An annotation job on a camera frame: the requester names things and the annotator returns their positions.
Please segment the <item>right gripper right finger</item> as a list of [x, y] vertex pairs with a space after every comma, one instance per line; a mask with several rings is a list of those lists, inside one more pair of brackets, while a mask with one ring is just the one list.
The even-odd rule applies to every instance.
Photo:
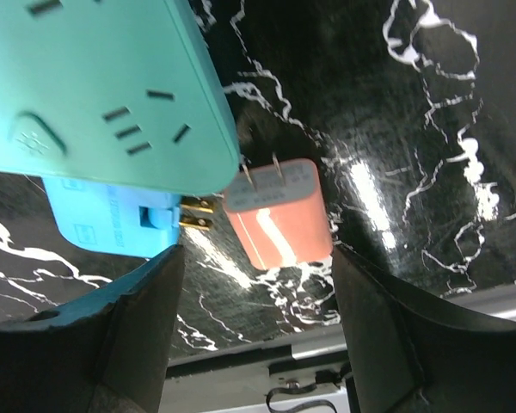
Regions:
[[465, 309], [335, 249], [363, 412], [516, 412], [516, 322]]

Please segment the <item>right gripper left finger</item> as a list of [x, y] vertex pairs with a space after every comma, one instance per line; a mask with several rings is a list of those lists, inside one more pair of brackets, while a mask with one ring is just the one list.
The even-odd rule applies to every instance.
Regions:
[[185, 269], [167, 248], [23, 321], [0, 323], [0, 412], [156, 412]]

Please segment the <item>pink plug adapter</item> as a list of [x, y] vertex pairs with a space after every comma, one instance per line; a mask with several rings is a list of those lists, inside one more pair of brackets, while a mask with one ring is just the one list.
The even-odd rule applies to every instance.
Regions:
[[308, 158], [242, 171], [223, 208], [250, 263], [259, 270], [319, 262], [332, 253], [329, 218], [316, 164]]

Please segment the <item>teal triangular power strip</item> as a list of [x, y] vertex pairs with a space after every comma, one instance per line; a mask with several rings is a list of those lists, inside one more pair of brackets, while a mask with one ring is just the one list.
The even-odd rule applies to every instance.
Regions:
[[212, 194], [233, 115], [186, 1], [0, 1], [0, 172]]

